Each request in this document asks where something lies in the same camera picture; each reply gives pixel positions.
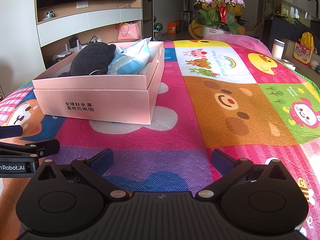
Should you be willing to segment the black plush cat toy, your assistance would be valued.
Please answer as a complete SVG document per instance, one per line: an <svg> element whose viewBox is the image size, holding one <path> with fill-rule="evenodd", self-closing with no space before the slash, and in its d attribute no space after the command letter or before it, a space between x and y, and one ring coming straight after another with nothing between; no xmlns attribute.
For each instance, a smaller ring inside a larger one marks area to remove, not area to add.
<svg viewBox="0 0 320 240"><path fill-rule="evenodd" d="M59 77L104 75L114 59L115 44L95 42L79 51L71 63L70 70Z"/></svg>

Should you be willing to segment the blue tissue pack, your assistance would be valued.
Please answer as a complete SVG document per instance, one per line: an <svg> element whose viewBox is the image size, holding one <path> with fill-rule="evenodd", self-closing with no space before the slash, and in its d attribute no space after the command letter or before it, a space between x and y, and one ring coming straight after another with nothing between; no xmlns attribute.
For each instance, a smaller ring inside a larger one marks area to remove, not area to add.
<svg viewBox="0 0 320 240"><path fill-rule="evenodd" d="M128 48L116 46L114 59L108 65L107 75L135 75L146 66L151 51L148 47L151 38L145 38Z"/></svg>

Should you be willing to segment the colourful cartoon play mat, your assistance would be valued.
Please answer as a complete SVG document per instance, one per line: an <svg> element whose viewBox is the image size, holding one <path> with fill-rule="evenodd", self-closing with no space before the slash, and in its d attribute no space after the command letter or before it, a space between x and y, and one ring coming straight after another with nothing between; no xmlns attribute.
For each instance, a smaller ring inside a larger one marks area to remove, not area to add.
<svg viewBox="0 0 320 240"><path fill-rule="evenodd" d="M24 145L57 139L57 164L114 152L104 177L129 191L197 192L220 178L219 148L256 164L283 162L309 204L301 229L319 239L319 88L277 61L264 72L245 47L212 41L164 44L164 71L149 125L44 115L28 83L1 103L7 139Z"/></svg>

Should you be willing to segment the pink cardboard box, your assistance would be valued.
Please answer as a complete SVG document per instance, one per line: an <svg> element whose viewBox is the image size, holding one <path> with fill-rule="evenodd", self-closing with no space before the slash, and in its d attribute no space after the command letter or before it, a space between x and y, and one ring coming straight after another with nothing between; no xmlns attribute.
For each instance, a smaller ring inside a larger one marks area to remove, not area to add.
<svg viewBox="0 0 320 240"><path fill-rule="evenodd" d="M164 43L149 42L150 63L139 75L86 75L61 77L75 54L33 79L34 94L44 114L151 124L164 70Z"/></svg>

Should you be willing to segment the white wooden tv cabinet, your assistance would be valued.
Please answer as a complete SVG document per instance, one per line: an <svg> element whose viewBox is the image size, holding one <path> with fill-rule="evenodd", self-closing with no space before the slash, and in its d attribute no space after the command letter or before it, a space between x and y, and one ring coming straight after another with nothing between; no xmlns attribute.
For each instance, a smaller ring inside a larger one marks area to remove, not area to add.
<svg viewBox="0 0 320 240"><path fill-rule="evenodd" d="M137 23L142 34L142 0L99 0L68 3L35 9L36 27L42 59L70 48L69 39L76 36L84 44L93 36L104 42L118 39L118 25Z"/></svg>

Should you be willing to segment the silver metal cup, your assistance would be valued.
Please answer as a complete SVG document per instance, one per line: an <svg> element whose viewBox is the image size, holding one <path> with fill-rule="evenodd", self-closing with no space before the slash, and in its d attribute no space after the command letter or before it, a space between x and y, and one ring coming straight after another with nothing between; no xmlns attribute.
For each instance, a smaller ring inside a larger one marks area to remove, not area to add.
<svg viewBox="0 0 320 240"><path fill-rule="evenodd" d="M285 48L285 42L278 39L274 39L272 47L272 57L276 60L281 60L283 57L283 52Z"/></svg>

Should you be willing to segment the pink gift bag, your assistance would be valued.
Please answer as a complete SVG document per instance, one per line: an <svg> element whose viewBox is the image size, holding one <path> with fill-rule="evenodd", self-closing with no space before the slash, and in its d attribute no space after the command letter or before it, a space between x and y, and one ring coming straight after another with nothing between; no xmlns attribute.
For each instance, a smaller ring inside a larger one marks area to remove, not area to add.
<svg viewBox="0 0 320 240"><path fill-rule="evenodd" d="M138 23L122 23L118 28L118 40L136 40L140 38Z"/></svg>

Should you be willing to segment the orange paper bag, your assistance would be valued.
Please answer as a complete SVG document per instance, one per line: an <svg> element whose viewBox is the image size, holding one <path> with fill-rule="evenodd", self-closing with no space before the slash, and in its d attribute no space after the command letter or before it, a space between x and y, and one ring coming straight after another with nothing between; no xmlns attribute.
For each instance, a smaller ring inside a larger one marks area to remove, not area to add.
<svg viewBox="0 0 320 240"><path fill-rule="evenodd" d="M180 32L180 30L181 30L180 21L168 23L168 34L177 34Z"/></svg>

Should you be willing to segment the pink orchid flower pot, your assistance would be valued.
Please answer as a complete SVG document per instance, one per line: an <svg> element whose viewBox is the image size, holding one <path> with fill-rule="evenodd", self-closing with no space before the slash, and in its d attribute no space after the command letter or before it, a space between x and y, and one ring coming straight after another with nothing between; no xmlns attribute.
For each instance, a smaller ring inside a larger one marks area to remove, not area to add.
<svg viewBox="0 0 320 240"><path fill-rule="evenodd" d="M195 24L203 25L231 34L237 34L241 25L236 21L236 9L245 7L244 0L193 0L194 5L199 5L199 17Z"/></svg>

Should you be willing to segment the glass fish tank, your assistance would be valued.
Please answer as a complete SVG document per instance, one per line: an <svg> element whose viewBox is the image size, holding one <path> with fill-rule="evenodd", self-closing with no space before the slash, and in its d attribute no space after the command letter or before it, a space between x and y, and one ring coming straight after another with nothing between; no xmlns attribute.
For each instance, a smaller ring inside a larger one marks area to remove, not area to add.
<svg viewBox="0 0 320 240"><path fill-rule="evenodd" d="M271 3L269 13L287 20L319 38L319 0L265 0Z"/></svg>

